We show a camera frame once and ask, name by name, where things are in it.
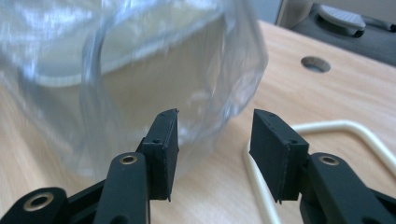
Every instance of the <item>gray object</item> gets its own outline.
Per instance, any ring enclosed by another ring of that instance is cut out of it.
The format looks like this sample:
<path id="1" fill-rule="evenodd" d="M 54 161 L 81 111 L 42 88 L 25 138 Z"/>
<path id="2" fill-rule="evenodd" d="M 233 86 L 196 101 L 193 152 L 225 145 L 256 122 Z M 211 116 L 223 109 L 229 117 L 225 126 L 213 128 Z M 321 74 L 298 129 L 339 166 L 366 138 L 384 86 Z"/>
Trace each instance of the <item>gray object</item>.
<path id="1" fill-rule="evenodd" d="M 361 37 L 364 34 L 366 23 L 361 15 L 323 5 L 319 7 L 318 14 L 319 20 L 325 20 L 345 28 L 356 29 L 354 37 Z"/>

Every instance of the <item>round hole in table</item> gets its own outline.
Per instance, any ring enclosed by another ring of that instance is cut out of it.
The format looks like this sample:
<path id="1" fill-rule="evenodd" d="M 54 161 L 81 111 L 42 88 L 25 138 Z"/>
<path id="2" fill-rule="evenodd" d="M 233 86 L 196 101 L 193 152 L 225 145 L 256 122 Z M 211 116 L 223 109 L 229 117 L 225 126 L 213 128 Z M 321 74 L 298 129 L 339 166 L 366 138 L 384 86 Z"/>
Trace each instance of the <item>round hole in table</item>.
<path id="1" fill-rule="evenodd" d="M 315 56 L 306 56 L 301 59 L 301 64 L 309 71 L 316 73 L 326 73 L 331 66 L 328 62 Z"/>

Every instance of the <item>clear plastic bag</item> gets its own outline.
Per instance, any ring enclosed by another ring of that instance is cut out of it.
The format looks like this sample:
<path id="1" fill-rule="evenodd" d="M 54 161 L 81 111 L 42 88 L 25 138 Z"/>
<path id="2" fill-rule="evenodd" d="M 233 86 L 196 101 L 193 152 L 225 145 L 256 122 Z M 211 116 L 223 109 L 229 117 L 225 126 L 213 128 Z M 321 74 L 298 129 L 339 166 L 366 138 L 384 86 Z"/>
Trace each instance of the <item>clear plastic bag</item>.
<path id="1" fill-rule="evenodd" d="M 189 170 L 267 61 L 243 0 L 0 0 L 1 82 L 64 165 L 94 179 L 169 108 Z"/>

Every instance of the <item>small hole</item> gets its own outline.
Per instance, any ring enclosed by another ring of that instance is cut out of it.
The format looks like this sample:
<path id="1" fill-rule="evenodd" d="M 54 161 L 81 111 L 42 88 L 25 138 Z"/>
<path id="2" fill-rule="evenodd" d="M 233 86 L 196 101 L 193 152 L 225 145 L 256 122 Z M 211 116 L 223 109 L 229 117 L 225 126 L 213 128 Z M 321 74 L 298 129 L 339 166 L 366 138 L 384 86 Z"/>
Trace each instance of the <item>small hole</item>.
<path id="1" fill-rule="evenodd" d="M 326 61 L 313 56 L 307 56 L 301 59 L 301 64 L 308 70 L 316 73 L 325 73 L 330 71 L 330 64 Z"/>
<path id="2" fill-rule="evenodd" d="M 340 162 L 333 157 L 329 156 L 322 156 L 319 158 L 321 162 L 328 164 L 328 165 L 338 165 Z"/>
<path id="3" fill-rule="evenodd" d="M 381 224 L 381 222 L 375 220 L 372 217 L 364 217 L 362 223 L 364 223 L 364 224 Z"/>
<path id="4" fill-rule="evenodd" d="M 39 198 L 36 198 L 32 201 L 32 206 L 39 206 L 40 204 L 46 202 L 48 197 L 41 196 Z"/>
<path id="5" fill-rule="evenodd" d="M 124 165 L 129 165 L 129 164 L 135 163 L 136 161 L 137 161 L 137 157 L 130 156 L 130 155 L 124 156 L 120 159 L 120 163 L 124 164 Z"/>
<path id="6" fill-rule="evenodd" d="M 128 218 L 125 216 L 116 216 L 110 222 L 110 224 L 126 224 L 126 223 L 128 223 Z"/>

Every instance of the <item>light wood surface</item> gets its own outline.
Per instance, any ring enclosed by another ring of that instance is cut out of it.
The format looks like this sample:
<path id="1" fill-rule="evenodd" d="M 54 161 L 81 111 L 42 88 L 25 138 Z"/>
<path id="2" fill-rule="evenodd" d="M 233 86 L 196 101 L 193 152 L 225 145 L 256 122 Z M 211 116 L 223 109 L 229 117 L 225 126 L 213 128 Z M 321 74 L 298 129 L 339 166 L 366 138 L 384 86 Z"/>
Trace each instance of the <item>light wood surface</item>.
<path id="1" fill-rule="evenodd" d="M 270 61 L 254 98 L 229 121 L 214 152 L 175 182 L 172 202 L 151 202 L 152 223 L 262 223 L 242 157 L 254 108 L 272 111 L 290 125 L 352 119 L 396 153 L 395 67 L 266 23 L 260 27 Z M 326 60 L 331 70 L 306 70 L 301 59 L 307 55 Z M 4 89 L 0 99 L 0 216 L 31 190 L 58 186 L 73 194 L 90 185 L 62 169 Z M 368 187 L 396 197 L 395 177 L 355 136 L 326 133 L 304 138 L 310 153 L 343 158 Z M 302 222 L 297 202 L 283 202 L 276 209 L 284 223 Z"/>

